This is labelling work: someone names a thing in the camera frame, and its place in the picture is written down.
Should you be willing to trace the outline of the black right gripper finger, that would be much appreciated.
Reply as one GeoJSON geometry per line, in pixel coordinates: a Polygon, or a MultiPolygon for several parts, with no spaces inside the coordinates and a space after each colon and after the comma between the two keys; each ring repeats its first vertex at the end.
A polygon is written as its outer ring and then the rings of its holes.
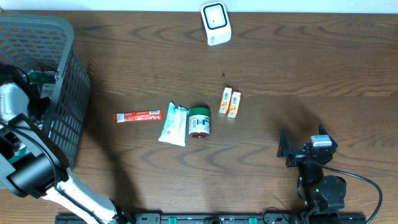
{"type": "Polygon", "coordinates": [[[287,157],[290,154],[289,141],[285,129],[282,128],[280,132],[279,147],[277,150],[277,157],[287,157]]]}
{"type": "Polygon", "coordinates": [[[331,136],[328,134],[323,125],[320,124],[318,130],[321,142],[332,142],[331,136]]]}

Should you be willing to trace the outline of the orange small box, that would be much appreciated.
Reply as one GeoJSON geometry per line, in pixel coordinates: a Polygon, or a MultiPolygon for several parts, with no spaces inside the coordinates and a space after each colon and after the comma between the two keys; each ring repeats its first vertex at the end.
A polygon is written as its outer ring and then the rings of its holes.
{"type": "Polygon", "coordinates": [[[234,91],[231,95],[231,101],[227,112],[228,118],[236,117],[239,110],[240,100],[241,100],[241,93],[238,91],[234,91]]]}
{"type": "Polygon", "coordinates": [[[231,101],[231,95],[233,93],[233,89],[230,87],[225,87],[223,90],[223,94],[221,97],[219,113],[226,114],[229,109],[229,104],[231,101]]]}

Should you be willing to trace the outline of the green lid jar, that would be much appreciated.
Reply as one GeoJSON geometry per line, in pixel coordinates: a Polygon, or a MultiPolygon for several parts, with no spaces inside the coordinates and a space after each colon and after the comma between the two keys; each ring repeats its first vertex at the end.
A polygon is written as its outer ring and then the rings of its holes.
{"type": "Polygon", "coordinates": [[[193,138],[210,135],[210,110],[204,107],[191,108],[188,112],[188,133],[193,138]]]}

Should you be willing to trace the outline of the white mint wipes pack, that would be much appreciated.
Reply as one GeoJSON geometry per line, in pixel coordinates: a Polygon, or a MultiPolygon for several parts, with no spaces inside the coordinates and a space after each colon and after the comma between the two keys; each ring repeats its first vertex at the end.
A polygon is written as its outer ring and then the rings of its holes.
{"type": "Polygon", "coordinates": [[[169,103],[164,127],[158,141],[185,147],[187,116],[188,109],[176,106],[174,102],[171,101],[169,103]]]}

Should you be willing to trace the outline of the red snack stick packet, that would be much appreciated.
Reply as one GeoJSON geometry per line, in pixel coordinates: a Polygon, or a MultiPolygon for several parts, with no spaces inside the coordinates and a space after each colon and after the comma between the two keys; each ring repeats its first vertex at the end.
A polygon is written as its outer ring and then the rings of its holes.
{"type": "Polygon", "coordinates": [[[161,120],[162,110],[140,111],[130,113],[115,113],[115,123],[129,123],[137,121],[161,120]]]}

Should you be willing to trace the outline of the green white gloves package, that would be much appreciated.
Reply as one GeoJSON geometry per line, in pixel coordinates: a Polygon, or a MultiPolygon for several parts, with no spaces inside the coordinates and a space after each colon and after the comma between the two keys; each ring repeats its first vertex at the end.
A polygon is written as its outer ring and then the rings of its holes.
{"type": "Polygon", "coordinates": [[[57,72],[31,70],[27,75],[32,84],[37,84],[41,98],[52,98],[55,90],[57,72]]]}

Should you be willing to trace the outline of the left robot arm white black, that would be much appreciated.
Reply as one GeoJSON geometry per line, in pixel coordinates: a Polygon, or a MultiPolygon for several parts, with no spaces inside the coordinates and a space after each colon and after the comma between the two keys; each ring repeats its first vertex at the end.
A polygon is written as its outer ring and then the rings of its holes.
{"type": "Polygon", "coordinates": [[[63,151],[38,128],[50,102],[23,69],[1,64],[1,182],[18,197],[53,201],[87,223],[135,223],[75,177],[63,151]]]}

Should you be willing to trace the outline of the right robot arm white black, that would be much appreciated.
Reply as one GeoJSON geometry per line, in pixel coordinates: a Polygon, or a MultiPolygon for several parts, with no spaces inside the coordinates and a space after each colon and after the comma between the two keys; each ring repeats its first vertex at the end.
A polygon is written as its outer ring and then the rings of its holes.
{"type": "Polygon", "coordinates": [[[304,211],[291,214],[289,223],[341,223],[338,212],[345,207],[346,181],[323,173],[338,144],[322,125],[318,130],[302,149],[290,147],[284,129],[280,134],[277,157],[286,159],[286,167],[298,168],[297,194],[306,203],[304,211]]]}

